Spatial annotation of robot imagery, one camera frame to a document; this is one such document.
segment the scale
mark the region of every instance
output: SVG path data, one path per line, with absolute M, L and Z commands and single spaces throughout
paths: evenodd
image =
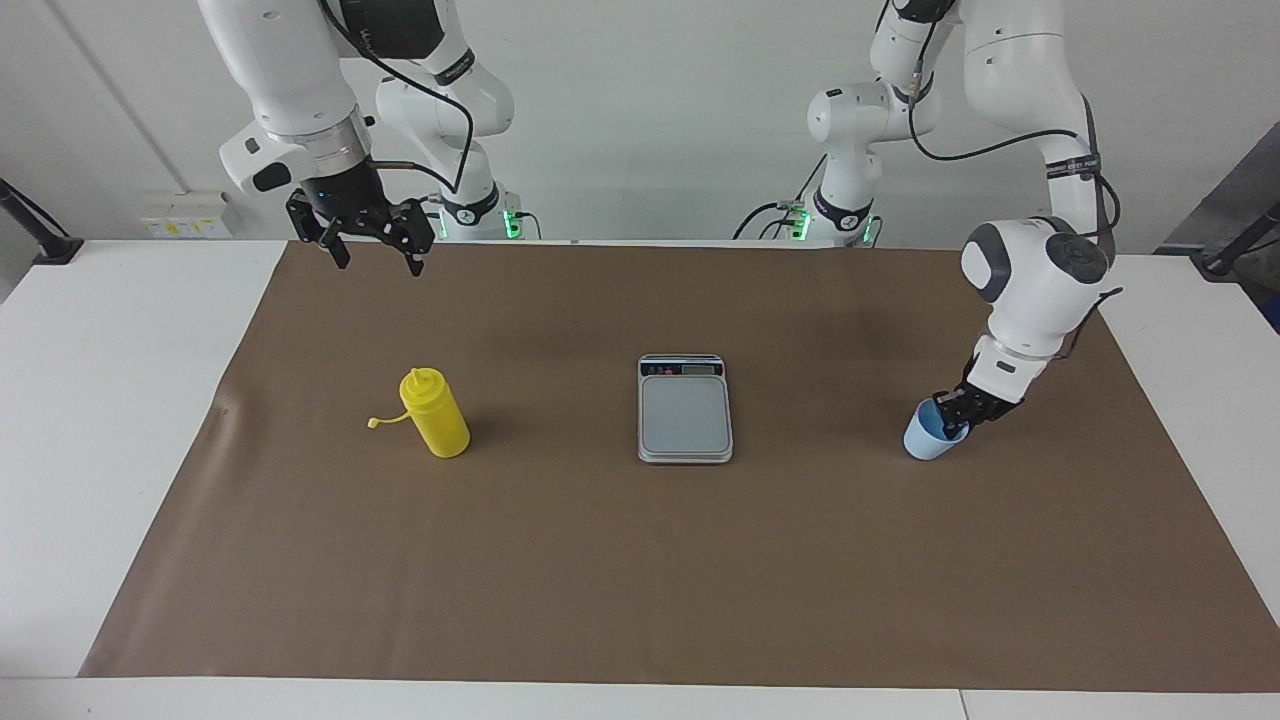
M 723 359 L 645 355 L 639 380 L 641 460 L 654 465 L 722 465 L 733 457 Z

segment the brown surface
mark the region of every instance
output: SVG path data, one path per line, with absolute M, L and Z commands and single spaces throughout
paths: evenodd
M 934 464 L 987 314 L 955 254 L 291 246 L 83 666 L 1280 691 L 1280 632 L 1103 323 Z M 636 459 L 635 361 L 728 363 L 737 455 Z M 412 366 L 475 434 L 426 454 Z

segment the white robotic arm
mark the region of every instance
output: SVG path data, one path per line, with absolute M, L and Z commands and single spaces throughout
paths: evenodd
M 936 160 L 975 155 L 934 155 L 919 140 L 941 117 L 933 67 L 957 26 L 969 104 L 1037 142 L 1053 215 L 987 223 L 965 246 L 965 277 L 993 311 L 964 380 L 933 398 L 945 441 L 1023 402 L 1103 297 L 1115 256 L 1092 114 L 1068 68 L 1060 0 L 891 0 L 872 46 L 882 77 L 820 94 L 810 106 L 810 131 L 829 155 L 806 199 L 810 237 L 837 245 L 861 237 L 881 176 L 876 142 L 913 140 Z
M 467 141 L 472 131 L 506 131 L 515 102 L 476 63 L 453 0 L 200 0 L 200 8 L 255 113 L 253 123 L 223 146 L 223 164 L 248 193 L 301 184 L 285 208 L 303 242 L 319 243 L 344 268 L 349 254 L 342 234 L 374 237 L 399 250 L 416 275 L 435 240 L 420 200 L 387 200 L 380 168 L 421 167 L 371 159 L 366 127 L 374 119 L 361 114 L 338 67 L 339 56 L 353 54 L 417 60 L 422 73 L 410 79 L 431 95 L 410 101 L 406 94 L 417 91 L 388 79 L 379 109 L 438 168 L 428 172 L 442 181 L 442 201 L 451 210 L 442 213 L 442 223 L 462 215 L 454 208 L 481 208 L 475 204 L 495 196 L 488 213 L 472 210 L 476 222 L 467 229 L 471 237 L 511 234 L 506 222 L 492 223 L 494 214 L 502 218 L 499 208 L 509 206 L 507 193 L 493 181 L 484 151 Z M 463 109 L 472 105 L 474 114 Z M 518 220 L 513 224 L 518 231 Z

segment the white power box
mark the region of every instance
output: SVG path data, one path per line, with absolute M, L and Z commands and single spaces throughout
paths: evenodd
M 143 200 L 147 205 L 138 219 L 151 237 L 236 237 L 239 219 L 220 192 L 148 195 Z

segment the yellow squeeze bottle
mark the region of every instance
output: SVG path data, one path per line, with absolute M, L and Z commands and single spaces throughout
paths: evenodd
M 401 400 L 404 414 L 394 420 L 371 418 L 369 428 L 413 420 L 426 447 L 436 457 L 457 457 L 471 445 L 471 430 L 462 419 L 462 410 L 453 398 L 449 383 L 439 370 L 421 368 L 410 372 L 401 380 Z

